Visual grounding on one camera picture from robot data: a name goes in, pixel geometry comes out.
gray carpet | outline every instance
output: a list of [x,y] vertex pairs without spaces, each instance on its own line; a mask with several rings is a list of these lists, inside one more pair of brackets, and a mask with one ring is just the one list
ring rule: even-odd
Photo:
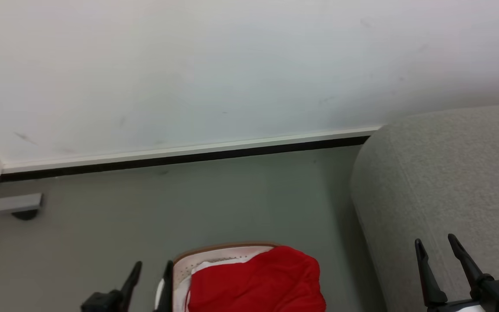
[[327,310],[383,311],[349,197],[359,146],[193,162],[0,184],[43,192],[33,221],[0,217],[0,312],[73,312],[121,286],[144,261],[132,312],[152,309],[178,253],[276,241],[315,257]]

red cloth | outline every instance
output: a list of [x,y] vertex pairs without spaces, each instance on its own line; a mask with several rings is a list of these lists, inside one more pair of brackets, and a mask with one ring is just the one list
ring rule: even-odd
[[324,312],[319,264],[288,246],[192,275],[190,312]]

white wall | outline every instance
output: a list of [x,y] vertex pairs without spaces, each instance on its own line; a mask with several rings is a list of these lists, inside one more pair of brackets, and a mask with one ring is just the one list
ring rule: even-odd
[[6,164],[499,103],[499,0],[0,0]]

gray fabric upholstery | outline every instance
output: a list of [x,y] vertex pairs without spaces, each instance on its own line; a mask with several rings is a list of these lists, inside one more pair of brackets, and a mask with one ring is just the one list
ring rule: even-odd
[[499,279],[499,106],[448,110],[382,127],[355,163],[352,197],[388,311],[423,306],[414,251],[421,238],[449,300],[469,286],[447,241],[454,233]]

